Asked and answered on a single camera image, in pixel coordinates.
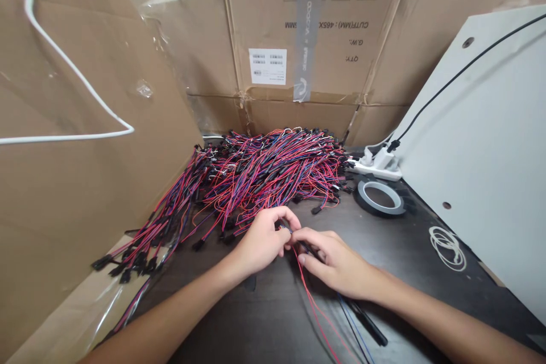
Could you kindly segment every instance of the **white board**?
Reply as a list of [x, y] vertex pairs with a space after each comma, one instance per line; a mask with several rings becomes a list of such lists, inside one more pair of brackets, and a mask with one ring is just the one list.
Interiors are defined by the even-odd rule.
[[[546, 6], [470, 17], [394, 138], [471, 59], [543, 13]], [[405, 181], [546, 325], [546, 19], [456, 79], [396, 154]]]

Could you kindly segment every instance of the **blue wire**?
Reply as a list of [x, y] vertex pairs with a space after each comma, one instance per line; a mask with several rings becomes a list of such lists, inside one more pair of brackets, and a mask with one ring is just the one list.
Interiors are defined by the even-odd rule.
[[349, 318], [351, 319], [351, 322], [353, 323], [353, 326], [354, 326], [354, 328], [356, 329], [356, 331], [357, 331], [357, 333], [358, 333], [358, 336], [360, 337], [360, 340], [362, 341], [362, 344], [364, 344], [364, 347], [366, 348], [366, 351], [368, 352], [368, 355], [369, 355], [370, 358], [371, 358], [371, 362], [372, 362], [373, 364], [375, 364], [374, 358], [371, 356], [371, 353], [370, 353], [370, 351], [368, 350], [368, 346], [366, 345], [364, 339], [362, 338], [362, 335], [360, 334], [360, 331], [358, 331], [357, 325], [354, 323], [353, 317], [351, 316], [351, 313], [350, 313], [349, 306], [347, 306], [347, 305], [345, 304], [345, 301], [343, 300], [343, 297], [341, 297], [341, 295], [340, 295], [339, 293], [337, 294], [337, 296], [340, 298], [340, 301], [341, 301], [341, 308], [345, 311], [345, 307], [344, 307], [344, 306], [346, 306], [346, 307], [347, 307], [347, 310], [349, 310], [349, 312], [348, 312]]

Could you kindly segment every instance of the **label sticker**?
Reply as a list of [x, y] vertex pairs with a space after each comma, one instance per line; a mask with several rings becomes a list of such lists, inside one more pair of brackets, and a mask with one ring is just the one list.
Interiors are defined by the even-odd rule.
[[249, 48], [253, 84], [286, 85], [286, 49]]

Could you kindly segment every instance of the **red wire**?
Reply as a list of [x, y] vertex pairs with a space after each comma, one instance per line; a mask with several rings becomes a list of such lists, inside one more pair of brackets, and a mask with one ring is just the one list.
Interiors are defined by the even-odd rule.
[[340, 339], [341, 343], [343, 344], [343, 347], [345, 347], [345, 350], [347, 350], [347, 352], [349, 353], [349, 355], [351, 357], [353, 357], [353, 359], [358, 363], [359, 361], [357, 360], [357, 358], [354, 356], [354, 354], [351, 352], [351, 350], [349, 350], [349, 347], [347, 347], [347, 344], [345, 343], [345, 341], [343, 341], [343, 338], [341, 338], [340, 334], [337, 332], [336, 328], [334, 327], [334, 325], [332, 324], [332, 322], [330, 321], [330, 319], [327, 317], [326, 314], [324, 314], [324, 312], [320, 309], [320, 307], [317, 305], [317, 303], [315, 302], [315, 299], [313, 298], [313, 296], [311, 295], [311, 292], [309, 292], [309, 289], [307, 288], [307, 284], [305, 283], [305, 277], [303, 276], [303, 269], [301, 268], [301, 264], [300, 264], [300, 261], [298, 260], [297, 258], [297, 252], [296, 252], [296, 249], [292, 248], [292, 250], [294, 251], [294, 254], [296, 255], [296, 260], [297, 260], [297, 265], [298, 267], [300, 268], [300, 274], [301, 274], [301, 281], [303, 282], [303, 287], [305, 287], [305, 291], [307, 293], [307, 297], [309, 298], [309, 302], [311, 304], [311, 308], [313, 309], [313, 314], [315, 315], [315, 319], [317, 321], [317, 324], [318, 324], [318, 327], [320, 328], [320, 332], [322, 333], [322, 336], [324, 337], [324, 341], [326, 341], [326, 344], [328, 345], [328, 348], [330, 349], [330, 351], [332, 352], [332, 354], [334, 355], [334, 358], [336, 359], [336, 362], [339, 364], [340, 360], [337, 358], [336, 354], [334, 353], [334, 350], [332, 349], [332, 347], [330, 346], [330, 343], [328, 342], [328, 339], [326, 337], [326, 335], [324, 334], [324, 331], [322, 330], [322, 327], [319, 323], [319, 318], [317, 317], [317, 313], [315, 313], [315, 307], [317, 308], [317, 310], [320, 312], [320, 314], [326, 319], [326, 321], [328, 322], [328, 324], [330, 325], [330, 327], [332, 328], [332, 330], [334, 330], [337, 338]]

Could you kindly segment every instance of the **right hand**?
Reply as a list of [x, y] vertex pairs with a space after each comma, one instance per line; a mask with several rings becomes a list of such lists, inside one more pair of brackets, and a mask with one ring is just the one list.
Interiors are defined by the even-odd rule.
[[372, 266], [351, 249], [336, 232], [319, 232], [308, 227], [292, 234], [291, 244], [304, 241], [318, 249], [313, 255], [301, 253], [298, 260], [328, 287], [355, 300], [379, 301], [388, 292], [392, 277]]

